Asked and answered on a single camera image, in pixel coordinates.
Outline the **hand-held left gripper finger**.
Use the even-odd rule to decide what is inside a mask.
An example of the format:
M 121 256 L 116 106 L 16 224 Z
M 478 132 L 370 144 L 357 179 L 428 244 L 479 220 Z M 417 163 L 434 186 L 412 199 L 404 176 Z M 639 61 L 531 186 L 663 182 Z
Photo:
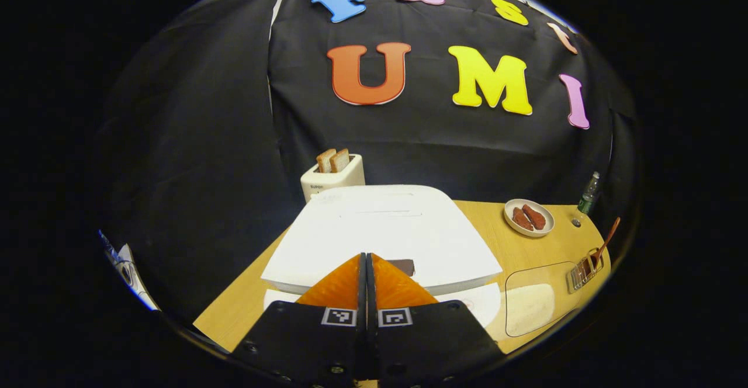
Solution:
M 460 384 L 491 372 L 504 353 L 460 300 L 383 309 L 367 254 L 367 347 L 380 384 Z
M 273 301 L 233 351 L 233 361 L 280 384 L 353 384 L 365 342 L 366 259 L 355 257 L 353 308 Z

